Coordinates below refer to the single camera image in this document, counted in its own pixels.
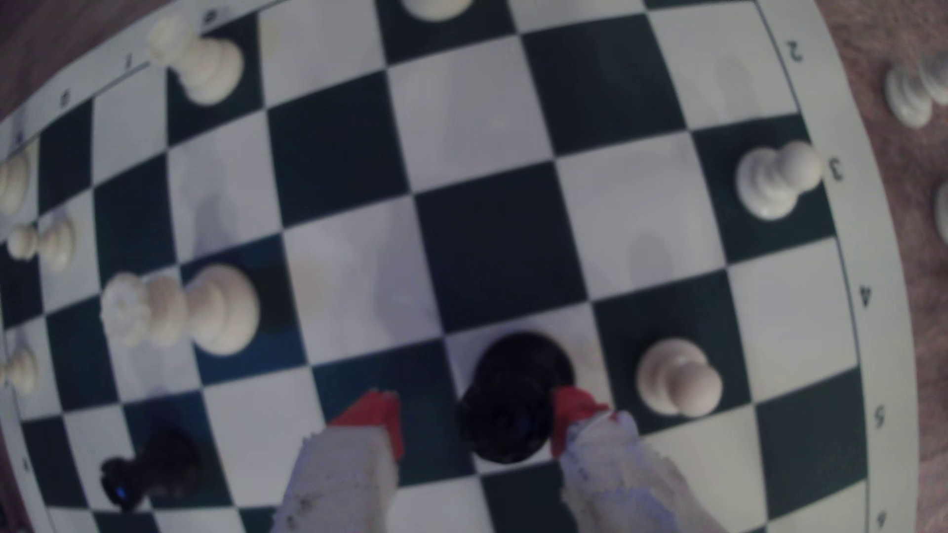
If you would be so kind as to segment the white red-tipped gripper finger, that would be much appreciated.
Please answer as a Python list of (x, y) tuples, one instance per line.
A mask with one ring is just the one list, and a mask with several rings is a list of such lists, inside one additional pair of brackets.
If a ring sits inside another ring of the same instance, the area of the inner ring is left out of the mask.
[(551, 453), (580, 532), (724, 532), (633, 416), (583, 389), (553, 392)]
[(362, 394), (303, 439), (270, 530), (386, 532), (403, 455), (398, 394)]

